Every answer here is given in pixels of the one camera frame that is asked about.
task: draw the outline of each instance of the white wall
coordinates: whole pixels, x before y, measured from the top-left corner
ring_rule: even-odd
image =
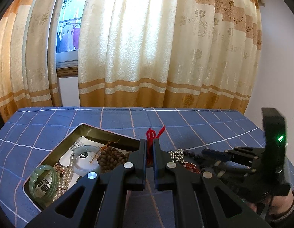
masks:
[[[275,107],[287,122],[287,156],[294,164],[294,15],[283,0],[261,7],[262,50],[245,116],[262,128],[261,107]]]
[[[58,78],[62,106],[80,106],[78,93],[78,77]]]

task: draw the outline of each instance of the beige curtain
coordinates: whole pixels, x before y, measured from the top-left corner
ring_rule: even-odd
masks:
[[[260,50],[258,0],[86,0],[80,104],[244,112]]]
[[[57,10],[62,3],[14,0],[0,21],[0,112],[4,121],[22,107],[61,103],[53,30],[57,33]]]

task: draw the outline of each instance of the white bangle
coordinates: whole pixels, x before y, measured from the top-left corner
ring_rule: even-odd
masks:
[[[100,173],[100,165],[97,164],[95,169],[89,169],[89,170],[81,170],[78,168],[78,165],[76,164],[76,158],[81,155],[84,152],[93,152],[93,153],[97,153],[99,151],[99,148],[96,146],[91,146],[91,145],[84,145],[84,146],[80,146],[78,148],[76,148],[73,153],[71,154],[70,157],[70,163],[71,163],[71,158],[73,157],[74,159],[72,160],[73,163],[73,171],[74,173],[76,173],[79,176],[84,177],[86,174],[88,174],[91,171],[95,171],[97,173]]]

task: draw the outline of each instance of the black sleeve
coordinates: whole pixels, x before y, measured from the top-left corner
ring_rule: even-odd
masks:
[[[290,211],[282,218],[275,220],[267,217],[266,221],[271,225],[272,228],[294,228],[294,204]]]

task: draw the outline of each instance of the tablecloth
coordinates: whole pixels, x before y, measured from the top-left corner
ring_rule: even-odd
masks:
[[[173,108],[30,107],[18,110],[0,130],[0,205],[17,228],[39,210],[25,195],[23,184],[49,152],[77,125],[87,123],[134,138],[148,128],[160,137],[162,150],[204,148],[223,151],[234,146],[264,147],[264,133],[232,110]],[[294,188],[294,166],[288,161]],[[147,169],[146,189],[132,192],[124,227],[173,228],[171,191],[154,189],[153,169]]]

